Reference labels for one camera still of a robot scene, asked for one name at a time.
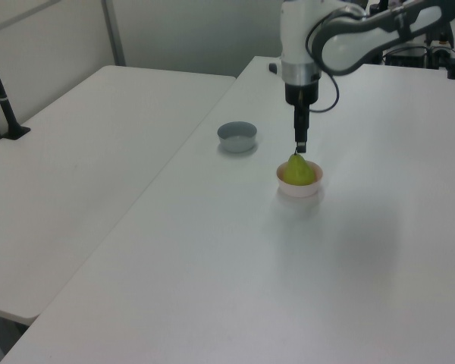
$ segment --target white table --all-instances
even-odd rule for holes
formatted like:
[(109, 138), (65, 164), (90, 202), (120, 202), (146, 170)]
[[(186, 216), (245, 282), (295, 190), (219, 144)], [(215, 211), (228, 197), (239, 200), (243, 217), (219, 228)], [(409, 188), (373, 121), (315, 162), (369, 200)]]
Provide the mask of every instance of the white table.
[[(255, 58), (4, 364), (455, 363), (455, 81), (364, 66), (281, 195), (284, 85)], [(322, 78), (321, 104), (334, 97)], [(253, 122), (256, 151), (216, 130)]]
[(0, 316), (47, 307), (233, 82), (104, 67), (0, 141)]

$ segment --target green pear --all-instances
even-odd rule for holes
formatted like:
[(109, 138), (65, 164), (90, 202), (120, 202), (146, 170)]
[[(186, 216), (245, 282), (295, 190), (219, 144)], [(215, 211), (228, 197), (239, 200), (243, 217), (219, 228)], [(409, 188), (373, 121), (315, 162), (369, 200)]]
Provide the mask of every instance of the green pear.
[(293, 154), (288, 159), (283, 181), (295, 186), (306, 186), (315, 182), (315, 172), (300, 154)]

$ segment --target pink bowl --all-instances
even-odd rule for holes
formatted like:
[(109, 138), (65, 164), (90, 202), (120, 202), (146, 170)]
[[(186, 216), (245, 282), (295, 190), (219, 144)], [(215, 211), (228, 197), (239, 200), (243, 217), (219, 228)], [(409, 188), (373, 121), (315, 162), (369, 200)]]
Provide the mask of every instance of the pink bowl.
[(315, 194), (320, 187), (320, 181), (324, 175), (323, 170), (314, 162), (306, 161), (313, 171), (315, 172), (315, 182), (313, 184), (307, 184), (306, 186), (294, 186), (293, 184), (287, 184), (283, 182), (283, 174), (288, 162), (280, 165), (276, 170), (276, 176), (278, 177), (278, 183), (280, 185), (281, 192), (292, 197), (308, 197)]

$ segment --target white robot link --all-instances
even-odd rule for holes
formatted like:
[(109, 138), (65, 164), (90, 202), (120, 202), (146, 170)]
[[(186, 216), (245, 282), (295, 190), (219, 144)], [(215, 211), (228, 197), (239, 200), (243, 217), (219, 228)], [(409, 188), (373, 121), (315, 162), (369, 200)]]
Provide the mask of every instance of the white robot link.
[(454, 18), (455, 0), (409, 0), (372, 17), (338, 0), (284, 0), (281, 77), (285, 99), (295, 108), (297, 152), (306, 152), (309, 108), (319, 98), (321, 71), (349, 74), (373, 55)]

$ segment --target white wall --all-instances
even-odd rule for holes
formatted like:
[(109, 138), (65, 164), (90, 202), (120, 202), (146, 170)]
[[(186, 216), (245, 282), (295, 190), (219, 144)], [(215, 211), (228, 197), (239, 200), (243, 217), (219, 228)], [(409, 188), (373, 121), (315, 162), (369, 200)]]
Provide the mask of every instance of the white wall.
[(0, 76), (19, 123), (107, 64), (100, 0), (61, 0), (0, 30)]
[(283, 0), (114, 0), (128, 66), (238, 76), (279, 56)]

